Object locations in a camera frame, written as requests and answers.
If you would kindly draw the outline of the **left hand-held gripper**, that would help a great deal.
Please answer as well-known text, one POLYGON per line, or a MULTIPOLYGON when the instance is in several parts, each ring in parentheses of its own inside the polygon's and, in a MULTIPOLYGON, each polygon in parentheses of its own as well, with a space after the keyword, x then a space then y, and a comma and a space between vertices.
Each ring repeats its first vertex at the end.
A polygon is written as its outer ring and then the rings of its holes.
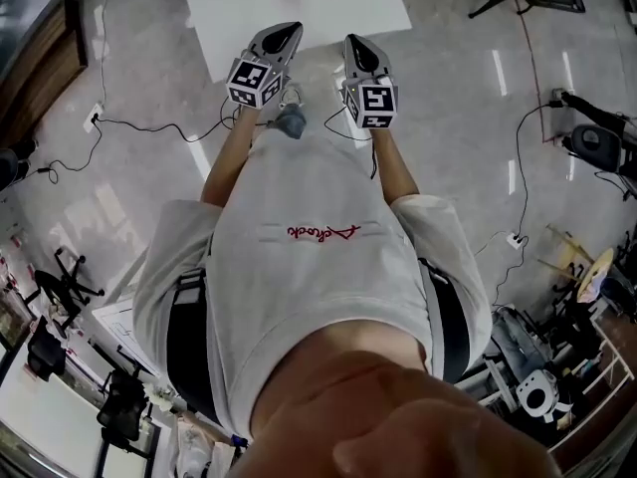
POLYGON ((283 89, 303 33, 301 22, 284 22, 258 32, 232 64, 226 80, 229 100, 255 110, 266 106, 283 89))

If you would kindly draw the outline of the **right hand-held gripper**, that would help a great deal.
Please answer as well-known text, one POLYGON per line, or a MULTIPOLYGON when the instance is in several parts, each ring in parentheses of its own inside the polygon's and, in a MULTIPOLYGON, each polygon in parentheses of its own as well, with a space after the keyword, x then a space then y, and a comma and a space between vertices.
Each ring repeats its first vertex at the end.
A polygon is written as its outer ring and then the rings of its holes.
POLYGON ((341 97, 358 128, 389 128, 397 115, 398 89, 387 55, 370 40, 348 34, 343 41, 345 79, 341 97))

